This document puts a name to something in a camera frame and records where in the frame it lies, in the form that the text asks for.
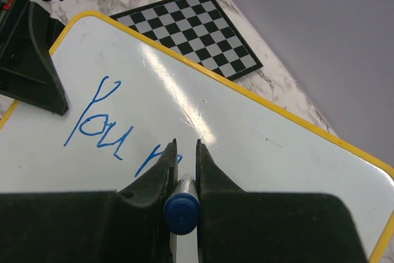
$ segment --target marker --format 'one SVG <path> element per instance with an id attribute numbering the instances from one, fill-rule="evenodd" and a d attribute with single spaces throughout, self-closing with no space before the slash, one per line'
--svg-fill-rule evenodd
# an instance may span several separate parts
<path id="1" fill-rule="evenodd" d="M 185 174 L 164 205 L 164 218 L 169 230 L 177 235 L 192 232 L 197 226 L 199 211 L 196 182 L 191 175 Z"/>

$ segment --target wall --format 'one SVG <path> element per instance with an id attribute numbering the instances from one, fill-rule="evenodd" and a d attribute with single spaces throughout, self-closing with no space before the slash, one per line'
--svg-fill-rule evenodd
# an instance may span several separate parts
<path id="1" fill-rule="evenodd" d="M 344 140 L 394 165 L 393 0 L 233 0 Z"/>

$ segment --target black checkerboard border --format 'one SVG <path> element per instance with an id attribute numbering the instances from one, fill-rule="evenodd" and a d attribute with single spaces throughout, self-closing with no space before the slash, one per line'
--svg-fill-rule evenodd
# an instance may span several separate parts
<path id="1" fill-rule="evenodd" d="M 125 12 L 120 12 L 118 14 L 114 14 L 111 16 L 112 19 L 117 20 L 118 18 L 136 13 L 136 12 L 141 12 L 143 10 L 147 10 L 147 9 L 151 9 L 154 7 L 158 7 L 158 6 L 162 6 L 164 4 L 170 3 L 170 2 L 176 2 L 179 0 L 162 0 L 162 1 L 158 1 L 158 2 L 154 2 L 151 4 L 147 4 L 145 6 L 141 6 L 141 7 L 137 7 L 135 9 L 131 9 L 131 10 L 127 10 Z M 215 8 L 220 12 L 220 14 L 222 15 L 222 18 L 224 18 L 224 20 L 228 23 L 228 26 L 233 30 L 235 36 L 241 41 L 242 45 L 245 47 L 245 49 L 247 50 L 247 53 L 252 57 L 252 59 L 255 61 L 256 65 L 243 69 L 229 77 L 227 77 L 227 79 L 229 80 L 236 80 L 246 74 L 249 74 L 255 70 L 258 70 L 260 68 L 263 67 L 263 64 L 260 62 L 260 60 L 257 58 L 257 56 L 255 55 L 255 53 L 252 51 L 252 49 L 249 47 L 249 45 L 247 44 L 247 42 L 244 40 L 244 38 L 242 37 L 241 33 L 239 33 L 239 31 L 236 29 L 236 27 L 234 26 L 233 22 L 227 17 L 226 13 L 223 11 L 223 9 L 221 8 L 221 6 L 219 5 L 219 3 L 216 0 L 210 0 L 214 5 Z"/>

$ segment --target calibration board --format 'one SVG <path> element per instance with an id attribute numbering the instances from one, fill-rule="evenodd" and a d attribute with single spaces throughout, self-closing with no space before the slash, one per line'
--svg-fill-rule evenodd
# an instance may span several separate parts
<path id="1" fill-rule="evenodd" d="M 194 173 L 201 138 L 242 189 L 338 196 L 367 256 L 381 235 L 386 247 L 388 165 L 96 12 L 70 22 L 50 53 L 70 109 L 13 103 L 0 123 L 0 192 L 119 190 L 173 138 L 179 174 Z M 178 244 L 179 262 L 198 261 L 195 235 Z"/>

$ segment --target marble table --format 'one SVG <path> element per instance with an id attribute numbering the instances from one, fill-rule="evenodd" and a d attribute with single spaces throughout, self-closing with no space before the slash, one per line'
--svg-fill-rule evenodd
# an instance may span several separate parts
<path id="1" fill-rule="evenodd" d="M 68 23 L 76 14 L 85 10 L 97 10 L 105 15 L 112 15 L 156 1 L 160 0 L 52 1 L 52 16 L 63 23 Z M 335 134 L 323 115 L 309 101 L 278 58 L 231 0 L 217 1 L 264 65 L 263 68 L 243 76 L 235 82 L 314 125 Z M 0 116 L 7 110 L 11 101 L 8 98 L 0 97 Z M 385 257 L 382 258 L 381 262 L 394 262 L 393 242 L 387 248 Z"/>

